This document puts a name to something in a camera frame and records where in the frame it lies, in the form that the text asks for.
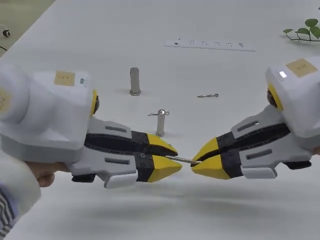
power strip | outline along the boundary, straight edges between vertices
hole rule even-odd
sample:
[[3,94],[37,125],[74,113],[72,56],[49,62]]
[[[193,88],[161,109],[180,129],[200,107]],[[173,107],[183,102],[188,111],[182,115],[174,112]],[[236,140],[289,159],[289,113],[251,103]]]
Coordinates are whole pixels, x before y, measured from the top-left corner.
[[187,40],[178,38],[176,40],[164,41],[166,47],[179,48],[195,48],[195,49],[220,49],[233,51],[255,52],[253,47],[250,47],[239,41],[204,41],[204,40]]

gripper jaw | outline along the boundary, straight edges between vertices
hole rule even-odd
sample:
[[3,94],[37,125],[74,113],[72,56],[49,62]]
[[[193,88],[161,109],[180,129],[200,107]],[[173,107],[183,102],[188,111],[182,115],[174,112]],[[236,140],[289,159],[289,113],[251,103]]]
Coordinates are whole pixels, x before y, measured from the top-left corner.
[[274,179],[276,166],[290,169],[311,165],[313,153],[302,148],[281,113],[268,105],[262,112],[241,121],[231,131],[210,140],[194,157],[196,174],[232,179]]
[[82,157],[68,167],[74,182],[90,183],[97,175],[110,189],[135,182],[152,183],[178,172],[182,165],[165,157],[177,155],[170,144],[155,135],[93,117]]

human hand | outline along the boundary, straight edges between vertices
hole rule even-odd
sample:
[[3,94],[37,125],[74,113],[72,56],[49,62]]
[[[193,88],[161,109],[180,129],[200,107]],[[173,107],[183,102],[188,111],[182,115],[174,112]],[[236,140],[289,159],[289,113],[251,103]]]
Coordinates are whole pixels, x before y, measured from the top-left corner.
[[320,146],[316,147],[313,152],[316,155],[320,155]]
[[31,169],[41,188],[47,188],[54,183],[56,172],[70,172],[67,166],[62,162],[42,163],[26,161],[25,163]]

beige sticker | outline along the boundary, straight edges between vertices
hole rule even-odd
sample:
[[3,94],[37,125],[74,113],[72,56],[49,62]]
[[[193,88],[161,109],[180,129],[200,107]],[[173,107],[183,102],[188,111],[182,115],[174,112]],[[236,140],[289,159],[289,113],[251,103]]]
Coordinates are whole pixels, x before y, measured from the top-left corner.
[[54,84],[73,87],[75,85],[76,74],[74,72],[56,71]]
[[286,65],[286,67],[290,69],[298,78],[302,78],[308,74],[313,74],[318,71],[315,66],[313,66],[304,58],[290,62]]
[[9,110],[11,94],[0,87],[0,113],[4,114]]

shirt cuff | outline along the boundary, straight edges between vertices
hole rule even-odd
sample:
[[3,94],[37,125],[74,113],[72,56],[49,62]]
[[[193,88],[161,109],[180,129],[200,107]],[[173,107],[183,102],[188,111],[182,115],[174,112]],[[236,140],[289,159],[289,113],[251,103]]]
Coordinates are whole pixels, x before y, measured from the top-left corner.
[[23,161],[0,153],[0,187],[10,196],[16,206],[19,219],[26,214],[41,197],[41,189],[34,174]]

